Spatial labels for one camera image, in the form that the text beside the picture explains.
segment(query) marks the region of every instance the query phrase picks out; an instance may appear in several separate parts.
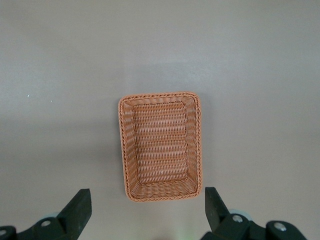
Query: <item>gray surface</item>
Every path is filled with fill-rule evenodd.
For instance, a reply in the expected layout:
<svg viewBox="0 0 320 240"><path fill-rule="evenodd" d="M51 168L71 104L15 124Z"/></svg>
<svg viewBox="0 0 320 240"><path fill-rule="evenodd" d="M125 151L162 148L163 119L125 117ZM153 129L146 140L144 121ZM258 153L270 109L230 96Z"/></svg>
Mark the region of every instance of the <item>gray surface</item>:
<svg viewBox="0 0 320 240"><path fill-rule="evenodd" d="M0 1L0 226L18 231L80 188L80 240L197 240L194 199L124 190L117 104L193 91L204 186L229 208L320 236L319 1Z"/></svg>

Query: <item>rectangular basket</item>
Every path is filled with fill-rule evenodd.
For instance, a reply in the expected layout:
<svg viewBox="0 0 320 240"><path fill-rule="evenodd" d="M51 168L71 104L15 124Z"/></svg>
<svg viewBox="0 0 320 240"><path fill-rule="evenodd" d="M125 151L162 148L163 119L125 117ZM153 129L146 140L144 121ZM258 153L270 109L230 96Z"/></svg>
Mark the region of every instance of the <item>rectangular basket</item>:
<svg viewBox="0 0 320 240"><path fill-rule="evenodd" d="M178 200L202 188L201 106L193 92L136 94L118 106L125 193Z"/></svg>

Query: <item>braided basket rim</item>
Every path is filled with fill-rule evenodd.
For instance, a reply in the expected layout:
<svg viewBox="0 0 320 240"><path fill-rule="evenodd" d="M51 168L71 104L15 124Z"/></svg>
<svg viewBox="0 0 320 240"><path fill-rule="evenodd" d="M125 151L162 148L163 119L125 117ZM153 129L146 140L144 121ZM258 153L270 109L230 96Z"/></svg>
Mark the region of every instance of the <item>braided basket rim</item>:
<svg viewBox="0 0 320 240"><path fill-rule="evenodd" d="M161 197L135 197L131 194L129 188L129 177L127 168L127 156L125 146L125 129L124 129L124 104L133 100L146 100L146 99L159 99L159 98L175 98L175 97L189 97L194 100L196 110L196 170L197 170L197 187L196 191L189 194L172 194L172 196L161 196ZM121 152L122 152L122 164L123 164L123 178L124 187L127 197L135 202L154 202L154 201L165 201L165 200L180 200L189 199L198 196L202 189L202 144L201 144L201 102L197 94L191 91L176 91L176 92L162 92L162 93L142 93L142 94L131 94L122 97L118 103L118 118L120 128L120 140L121 140Z"/></svg>

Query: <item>bolt head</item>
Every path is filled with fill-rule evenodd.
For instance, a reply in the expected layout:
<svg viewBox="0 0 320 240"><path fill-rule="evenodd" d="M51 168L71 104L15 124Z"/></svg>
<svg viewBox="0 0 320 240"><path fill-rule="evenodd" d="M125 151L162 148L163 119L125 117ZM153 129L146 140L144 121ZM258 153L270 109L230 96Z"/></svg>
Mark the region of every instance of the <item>bolt head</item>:
<svg viewBox="0 0 320 240"><path fill-rule="evenodd" d="M7 233L7 230L5 229L0 230L0 236L5 235L6 233Z"/></svg>
<svg viewBox="0 0 320 240"><path fill-rule="evenodd" d="M281 231L281 232L285 232L285 231L287 230L286 226L283 225L281 222L276 222L276 223L274 224L274 227L275 227L276 229L278 229L279 231Z"/></svg>
<svg viewBox="0 0 320 240"><path fill-rule="evenodd" d="M237 223L242 223L244 221L239 215L233 215L232 219Z"/></svg>
<svg viewBox="0 0 320 240"><path fill-rule="evenodd" d="M50 220L45 220L45 221L43 221L42 223L41 223L41 227L46 227L46 226L48 226L48 225L50 225L51 224L51 221Z"/></svg>

